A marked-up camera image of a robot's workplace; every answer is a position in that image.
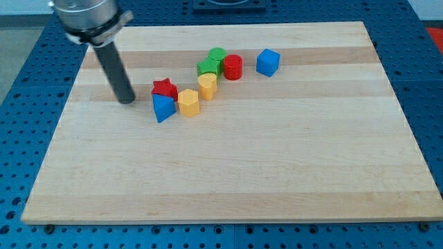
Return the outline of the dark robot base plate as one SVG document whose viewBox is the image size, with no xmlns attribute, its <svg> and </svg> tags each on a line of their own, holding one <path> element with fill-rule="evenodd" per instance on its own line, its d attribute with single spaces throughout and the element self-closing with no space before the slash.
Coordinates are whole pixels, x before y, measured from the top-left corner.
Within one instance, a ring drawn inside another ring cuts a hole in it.
<svg viewBox="0 0 443 249">
<path fill-rule="evenodd" d="M 267 0 L 191 0 L 194 12 L 265 10 Z"/>
</svg>

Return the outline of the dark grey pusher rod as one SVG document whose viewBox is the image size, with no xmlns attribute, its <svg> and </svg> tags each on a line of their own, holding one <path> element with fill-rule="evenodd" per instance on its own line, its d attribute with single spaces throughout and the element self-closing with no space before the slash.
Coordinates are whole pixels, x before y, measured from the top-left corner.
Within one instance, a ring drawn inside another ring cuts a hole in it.
<svg viewBox="0 0 443 249">
<path fill-rule="evenodd" d="M 105 72 L 116 99 L 121 104 L 132 103 L 136 96 L 114 42 L 93 48 Z"/>
</svg>

